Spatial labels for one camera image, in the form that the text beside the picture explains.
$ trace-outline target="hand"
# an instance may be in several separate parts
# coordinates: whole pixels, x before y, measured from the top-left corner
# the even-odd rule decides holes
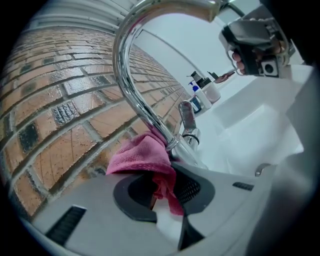
[[[285,50],[285,42],[277,40],[274,43],[274,47],[272,48],[272,54],[279,54],[279,53],[283,52],[284,50]],[[256,60],[257,61],[261,61],[262,57],[267,55],[263,52],[258,52],[258,51],[255,51],[255,52],[256,52]],[[245,75],[246,74],[245,65],[242,62],[240,55],[237,52],[234,52],[232,54],[232,58],[236,61],[236,67],[240,70],[241,74]]]

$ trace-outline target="brick wall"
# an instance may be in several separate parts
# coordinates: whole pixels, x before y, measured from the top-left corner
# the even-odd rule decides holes
[[[114,36],[55,27],[23,34],[2,72],[1,179],[26,218],[82,182],[104,175],[121,144],[147,127],[124,100],[112,67]],[[174,133],[182,86],[138,47],[130,70]]]

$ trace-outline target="ceiling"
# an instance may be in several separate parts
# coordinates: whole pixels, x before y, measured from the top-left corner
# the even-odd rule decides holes
[[[52,26],[91,28],[115,34],[138,0],[50,0],[30,20],[27,30]]]

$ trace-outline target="curved faucet spout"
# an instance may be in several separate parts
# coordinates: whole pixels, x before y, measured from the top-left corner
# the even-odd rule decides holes
[[[148,128],[172,150],[177,139],[145,102],[136,89],[130,73],[130,49],[142,26],[163,14],[182,13],[211,22],[219,12],[220,0],[143,0],[125,17],[113,46],[113,70],[119,87],[130,106]]]

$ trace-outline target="sink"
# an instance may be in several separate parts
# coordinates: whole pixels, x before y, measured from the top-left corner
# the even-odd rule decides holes
[[[209,170],[254,176],[260,164],[278,164],[304,150],[286,116],[301,83],[255,77],[241,85],[241,79],[225,88],[236,93],[196,117],[197,154]]]

